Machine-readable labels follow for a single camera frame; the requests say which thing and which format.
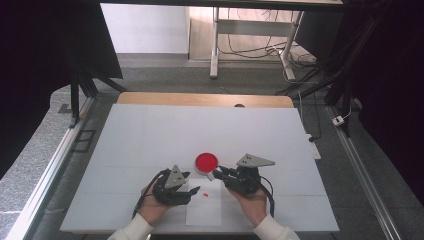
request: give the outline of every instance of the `white sleeve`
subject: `white sleeve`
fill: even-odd
[[[267,215],[264,220],[253,229],[253,232],[261,240],[300,240],[293,230],[281,226],[271,215]]]
[[[152,230],[153,227],[137,213],[125,228],[116,230],[108,240],[146,240]]]

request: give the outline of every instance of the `red lid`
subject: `red lid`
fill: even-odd
[[[218,159],[212,153],[202,153],[196,158],[196,169],[201,174],[212,172],[218,166]]]

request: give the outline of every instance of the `white table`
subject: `white table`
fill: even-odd
[[[203,152],[233,168],[245,153],[275,161],[259,170],[273,184],[277,221],[295,231],[338,231],[297,109],[136,104],[113,106],[61,230],[111,233],[124,227],[141,188],[160,170],[178,164],[191,172],[189,179],[205,179],[194,170]],[[179,206],[154,233],[251,233],[223,186],[220,197],[218,226],[186,225],[187,206]]]

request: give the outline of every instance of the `wrist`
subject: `wrist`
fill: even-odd
[[[266,213],[259,213],[259,214],[252,216],[252,218],[250,219],[250,222],[253,224],[253,227],[257,227],[257,226],[259,226],[259,224],[261,224],[261,222],[265,218],[266,218]]]
[[[146,239],[153,227],[140,215],[136,214],[131,222],[122,229],[125,239]]]
[[[153,226],[156,221],[159,219],[158,217],[153,216],[152,214],[149,213],[149,210],[145,209],[145,208],[140,208],[138,210],[138,214],[140,214],[140,216],[146,220],[146,222],[150,225]]]

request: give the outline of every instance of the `gray floor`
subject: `gray floor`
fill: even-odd
[[[289,85],[284,81],[278,63],[220,63],[219,78],[210,80],[207,63],[189,62],[172,56],[166,58],[150,56],[149,60],[146,60],[145,56],[122,54],[119,55],[119,59],[124,80],[117,82],[131,91],[274,95],[276,91]],[[306,71],[296,69],[296,74],[302,76]],[[118,93],[107,85],[100,82],[96,84],[101,94],[95,99],[83,131],[49,191],[28,239],[106,239],[108,236],[75,235],[58,230],[90,160],[109,110],[118,97]],[[301,239],[386,239],[322,104],[324,94],[325,90],[316,93],[318,104],[315,104],[313,96],[303,99],[302,113],[305,129],[313,136],[319,136],[321,132],[316,144],[322,159],[317,161],[317,166],[341,231],[299,233],[299,235]],[[70,114],[62,105],[69,104],[69,101],[68,87],[52,95],[51,109],[45,120],[15,165],[0,181],[0,239],[6,238],[63,137],[69,125]],[[300,110],[300,103],[295,102],[295,105]],[[355,107],[350,117],[352,140],[379,193],[403,238],[424,239],[423,207],[390,160],[362,129],[357,119],[358,111],[359,109]],[[200,237],[154,236],[153,238],[199,239]],[[221,239],[227,238],[235,237],[221,236]],[[246,236],[240,237],[242,238],[254,239]],[[202,236],[201,239],[216,239],[216,237]]]

